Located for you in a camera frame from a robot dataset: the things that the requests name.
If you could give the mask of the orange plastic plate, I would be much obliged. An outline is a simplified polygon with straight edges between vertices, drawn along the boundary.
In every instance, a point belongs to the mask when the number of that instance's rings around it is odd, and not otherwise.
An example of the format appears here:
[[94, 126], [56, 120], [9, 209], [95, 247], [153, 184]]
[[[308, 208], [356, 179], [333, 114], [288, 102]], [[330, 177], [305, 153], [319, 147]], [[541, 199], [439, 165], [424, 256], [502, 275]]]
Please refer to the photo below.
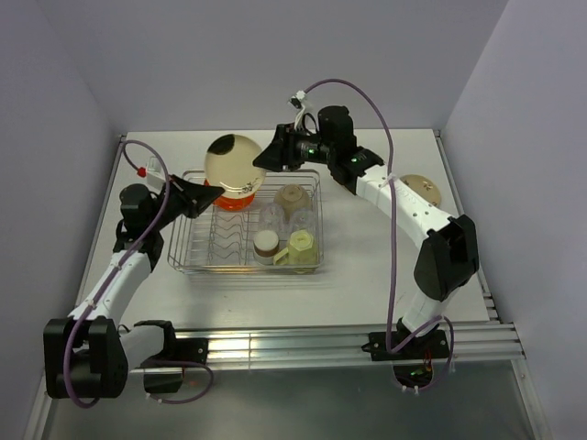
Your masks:
[[213, 206], [229, 212], [242, 211], [252, 204], [255, 195], [255, 192], [250, 192], [246, 197], [237, 198], [231, 195], [228, 189], [225, 189], [225, 195], [218, 197], [213, 202]]

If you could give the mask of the beige ceramic bowl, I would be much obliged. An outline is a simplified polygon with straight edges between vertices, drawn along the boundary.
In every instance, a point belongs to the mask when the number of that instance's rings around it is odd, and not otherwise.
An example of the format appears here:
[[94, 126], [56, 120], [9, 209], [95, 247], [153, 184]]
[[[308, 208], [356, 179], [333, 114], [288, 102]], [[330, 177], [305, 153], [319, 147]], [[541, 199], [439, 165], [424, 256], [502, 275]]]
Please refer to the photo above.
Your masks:
[[286, 220], [296, 211], [311, 207], [308, 192], [299, 184], [282, 186], [274, 195], [273, 201], [283, 209]]

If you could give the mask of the cream plate with writing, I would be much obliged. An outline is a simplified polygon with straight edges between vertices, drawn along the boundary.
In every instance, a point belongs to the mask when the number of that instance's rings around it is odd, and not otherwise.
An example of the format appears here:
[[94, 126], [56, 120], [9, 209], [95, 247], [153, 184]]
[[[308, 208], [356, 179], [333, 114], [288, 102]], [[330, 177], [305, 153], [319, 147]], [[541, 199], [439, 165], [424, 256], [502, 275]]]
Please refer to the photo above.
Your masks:
[[260, 145], [249, 137], [227, 134], [217, 138], [205, 153], [205, 178], [225, 190], [230, 199], [244, 199], [263, 184], [266, 170], [253, 165]]

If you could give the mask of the clear drinking glass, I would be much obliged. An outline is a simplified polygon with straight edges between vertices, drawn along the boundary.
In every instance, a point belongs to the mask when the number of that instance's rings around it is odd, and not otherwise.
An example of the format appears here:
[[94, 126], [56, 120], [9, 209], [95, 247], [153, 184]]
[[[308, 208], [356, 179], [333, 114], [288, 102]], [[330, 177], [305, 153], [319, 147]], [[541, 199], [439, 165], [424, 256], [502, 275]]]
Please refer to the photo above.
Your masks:
[[316, 216], [314, 211], [310, 208], [301, 208], [290, 214], [290, 233], [292, 234], [301, 230], [305, 230], [312, 235], [316, 234]]
[[277, 234], [285, 230], [285, 212], [277, 203], [269, 203], [260, 209], [259, 230], [271, 230]]

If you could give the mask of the metal tin cup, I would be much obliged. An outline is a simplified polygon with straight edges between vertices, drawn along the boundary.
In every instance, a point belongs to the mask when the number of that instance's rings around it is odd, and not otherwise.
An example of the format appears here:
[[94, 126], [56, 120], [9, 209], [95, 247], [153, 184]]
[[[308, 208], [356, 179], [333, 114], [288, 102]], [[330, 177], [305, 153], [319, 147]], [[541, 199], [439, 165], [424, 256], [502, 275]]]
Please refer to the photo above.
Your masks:
[[253, 238], [253, 256], [262, 265], [272, 265], [273, 257], [279, 252], [280, 239], [270, 229], [258, 231]]

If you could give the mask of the pale green mug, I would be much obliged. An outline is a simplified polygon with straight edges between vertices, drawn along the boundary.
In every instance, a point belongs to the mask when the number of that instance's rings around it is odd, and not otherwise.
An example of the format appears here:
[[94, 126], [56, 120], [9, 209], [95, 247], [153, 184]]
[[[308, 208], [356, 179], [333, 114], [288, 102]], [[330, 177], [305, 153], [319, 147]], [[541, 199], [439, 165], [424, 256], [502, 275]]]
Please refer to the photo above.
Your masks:
[[313, 265], [318, 261], [317, 243], [306, 229], [291, 233], [284, 249], [273, 256], [274, 265]]

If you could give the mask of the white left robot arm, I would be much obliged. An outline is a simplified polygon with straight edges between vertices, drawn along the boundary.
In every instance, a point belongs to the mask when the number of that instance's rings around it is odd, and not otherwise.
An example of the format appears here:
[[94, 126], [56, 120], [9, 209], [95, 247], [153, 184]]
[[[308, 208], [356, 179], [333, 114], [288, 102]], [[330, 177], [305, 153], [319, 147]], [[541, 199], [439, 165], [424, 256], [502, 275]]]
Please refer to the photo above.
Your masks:
[[169, 321], [140, 321], [125, 334], [118, 327], [159, 262], [162, 229], [180, 216], [198, 217], [223, 192], [175, 175], [164, 180], [159, 193], [142, 183], [120, 192], [122, 218], [109, 266], [82, 303], [67, 317], [49, 320], [43, 331], [46, 392], [52, 399], [71, 399], [90, 408], [118, 397], [132, 369], [199, 367], [199, 362], [182, 358]]

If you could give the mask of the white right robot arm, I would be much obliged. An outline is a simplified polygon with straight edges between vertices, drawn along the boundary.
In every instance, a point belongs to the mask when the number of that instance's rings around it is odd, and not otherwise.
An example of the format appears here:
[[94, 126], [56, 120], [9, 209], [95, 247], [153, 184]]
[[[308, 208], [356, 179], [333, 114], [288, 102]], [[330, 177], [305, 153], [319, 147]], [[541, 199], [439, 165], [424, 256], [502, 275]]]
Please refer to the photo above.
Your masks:
[[388, 160], [359, 145], [345, 106], [321, 109], [315, 132], [293, 123], [279, 124], [271, 143], [252, 164], [282, 172], [307, 162], [326, 165], [335, 182], [389, 215], [391, 232], [403, 230], [417, 248], [418, 291], [398, 321], [396, 339], [402, 354], [419, 356], [454, 293], [480, 267], [474, 222], [465, 214], [454, 216], [439, 209], [394, 177]]

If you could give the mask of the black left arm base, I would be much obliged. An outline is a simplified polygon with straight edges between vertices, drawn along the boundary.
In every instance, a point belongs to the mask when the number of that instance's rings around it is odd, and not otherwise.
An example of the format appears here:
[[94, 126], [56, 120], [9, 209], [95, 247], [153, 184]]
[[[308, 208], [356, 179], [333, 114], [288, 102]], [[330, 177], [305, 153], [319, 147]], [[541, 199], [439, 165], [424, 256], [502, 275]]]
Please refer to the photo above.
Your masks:
[[214, 374], [207, 367], [208, 340], [206, 338], [177, 339], [171, 352], [155, 355], [143, 361], [142, 369], [170, 369], [178, 368], [175, 373], [145, 373], [143, 387], [145, 392], [155, 395], [174, 394], [180, 390], [185, 379], [187, 369], [201, 369], [205, 371], [207, 379], [206, 390], [211, 386], [210, 380]]

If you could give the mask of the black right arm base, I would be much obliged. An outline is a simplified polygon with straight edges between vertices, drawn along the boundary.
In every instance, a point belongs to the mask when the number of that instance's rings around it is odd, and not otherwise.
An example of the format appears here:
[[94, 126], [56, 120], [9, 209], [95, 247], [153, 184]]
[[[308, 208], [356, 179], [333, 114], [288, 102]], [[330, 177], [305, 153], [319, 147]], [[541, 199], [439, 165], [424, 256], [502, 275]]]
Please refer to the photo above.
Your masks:
[[452, 354], [454, 344], [442, 329], [434, 328], [424, 336], [405, 342], [407, 334], [392, 331], [392, 347], [386, 347], [384, 332], [371, 332], [368, 341], [360, 349], [371, 356], [374, 362], [417, 361], [446, 359]]

